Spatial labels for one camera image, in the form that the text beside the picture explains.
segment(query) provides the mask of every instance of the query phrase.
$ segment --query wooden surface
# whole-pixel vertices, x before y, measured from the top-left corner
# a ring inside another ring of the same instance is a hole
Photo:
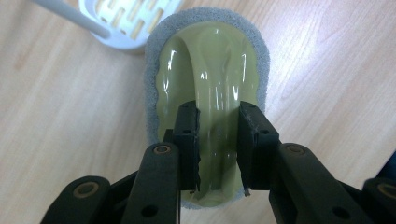
[[[187,1],[227,7],[271,52],[266,115],[361,188],[396,148],[396,2]],[[143,55],[128,55],[23,0],[0,0],[0,223],[38,223],[84,175],[111,183],[147,146]],[[182,223],[273,223],[266,192]]]

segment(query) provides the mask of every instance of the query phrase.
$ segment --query metal screw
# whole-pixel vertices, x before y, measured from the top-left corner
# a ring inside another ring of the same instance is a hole
[[[379,192],[381,192],[382,194],[384,194],[385,196],[396,200],[396,187],[392,186],[390,184],[387,183],[381,183],[377,186]]]
[[[169,146],[157,146],[154,148],[154,153],[157,155],[165,154],[171,151]]]
[[[294,154],[303,155],[305,150],[297,146],[287,146],[286,149]]]
[[[73,196],[79,199],[90,197],[99,190],[99,185],[95,182],[85,182],[78,185],[73,191]]]

